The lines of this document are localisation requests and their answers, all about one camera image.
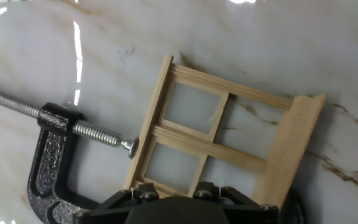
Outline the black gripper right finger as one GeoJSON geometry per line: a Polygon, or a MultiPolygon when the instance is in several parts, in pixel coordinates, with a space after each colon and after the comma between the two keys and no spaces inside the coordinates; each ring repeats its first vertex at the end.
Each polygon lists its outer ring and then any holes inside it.
{"type": "Polygon", "coordinates": [[[212,182],[198,182],[193,199],[217,205],[228,223],[279,224],[280,209],[276,205],[259,205],[234,187],[219,188],[212,182]]]}

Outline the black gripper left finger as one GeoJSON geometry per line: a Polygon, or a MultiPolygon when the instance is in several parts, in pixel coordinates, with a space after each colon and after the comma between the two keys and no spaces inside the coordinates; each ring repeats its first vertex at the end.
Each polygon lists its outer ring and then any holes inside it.
{"type": "Polygon", "coordinates": [[[93,210],[73,214],[74,224],[125,223],[129,212],[138,205],[160,198],[153,184],[141,184],[120,190],[93,210]]]}

